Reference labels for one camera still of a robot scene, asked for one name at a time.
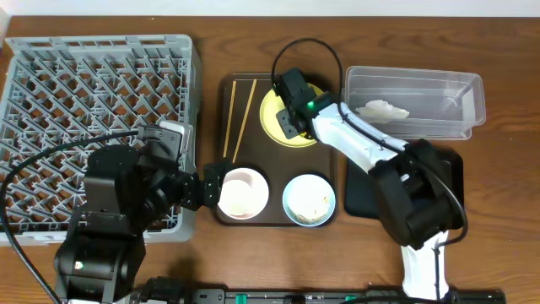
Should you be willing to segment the white bowl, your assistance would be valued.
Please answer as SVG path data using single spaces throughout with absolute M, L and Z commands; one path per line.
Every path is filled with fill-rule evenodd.
M 268 200 L 264 176 L 251 168 L 237 168 L 224 177 L 218 207 L 232 219 L 249 220 L 264 210 Z

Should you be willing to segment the white tissue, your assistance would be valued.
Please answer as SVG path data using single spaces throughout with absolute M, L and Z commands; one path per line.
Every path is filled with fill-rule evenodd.
M 369 123 L 388 123 L 405 119 L 409 112 L 384 100 L 372 100 L 355 109 L 360 118 Z

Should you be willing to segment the wooden chopstick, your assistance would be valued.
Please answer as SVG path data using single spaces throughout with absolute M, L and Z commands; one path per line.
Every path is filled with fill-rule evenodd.
M 243 138 L 243 134 L 244 134 L 244 131 L 245 131 L 245 128 L 246 128 L 246 122 L 247 122 L 247 118 L 248 118 L 248 116 L 249 116 L 249 112 L 250 112 L 250 108 L 251 108 L 251 103 L 252 103 L 253 96 L 254 96 L 254 93 L 255 93 L 256 88 L 257 88 L 257 79 L 253 79 L 253 82 L 252 82 L 252 85 L 251 85 L 250 94 L 249 94 L 249 97 L 248 97 L 248 101 L 247 101 L 247 103 L 246 103 L 245 112 L 244 112 L 244 115 L 243 115 L 243 118 L 242 118 L 242 122 L 241 122 L 241 125 L 240 125 L 239 136 L 238 136 L 237 143 L 236 143 L 236 146 L 235 146 L 235 151 L 234 151 L 234 154 L 233 154 L 233 160 L 232 160 L 233 163 L 236 162 L 237 155 L 238 155 L 238 152 L 239 152 L 239 150 L 240 150 L 241 140 L 242 140 L 242 138 Z
M 231 94 L 229 98 L 229 111 L 228 111 L 228 116 L 227 116 L 226 132 L 225 132 L 225 138 L 224 138 L 223 157 L 227 156 L 227 151 L 229 147 L 230 128 L 231 128 L 232 115 L 234 111 L 236 84 L 237 84 L 236 80 L 233 80 L 232 85 L 231 85 L 231 92 L 230 92 Z

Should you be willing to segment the light blue bowl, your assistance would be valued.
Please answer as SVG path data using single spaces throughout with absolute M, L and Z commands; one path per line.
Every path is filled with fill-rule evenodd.
M 293 178 L 283 190 L 283 211 L 297 225 L 325 225 L 333 216 L 337 200 L 330 182 L 315 174 Z

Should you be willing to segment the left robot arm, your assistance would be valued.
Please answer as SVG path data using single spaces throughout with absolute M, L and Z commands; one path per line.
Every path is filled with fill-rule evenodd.
M 176 156 L 157 143 L 111 145 L 89 156 L 86 202 L 73 212 L 54 259 L 61 301 L 128 296 L 146 254 L 143 233 L 174 205 L 193 211 L 217 205 L 230 161 L 207 164 L 199 176 L 181 171 Z

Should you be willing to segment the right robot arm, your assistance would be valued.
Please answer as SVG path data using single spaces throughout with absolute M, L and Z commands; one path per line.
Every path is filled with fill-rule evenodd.
M 466 236 L 468 223 L 436 148 L 376 129 L 339 95 L 318 95 L 298 68 L 273 74 L 271 82 L 284 104 L 278 121 L 286 137 L 304 134 L 329 145 L 370 177 L 379 221 L 402 248 L 406 295 L 399 301 L 452 303 L 440 258 L 445 247 Z

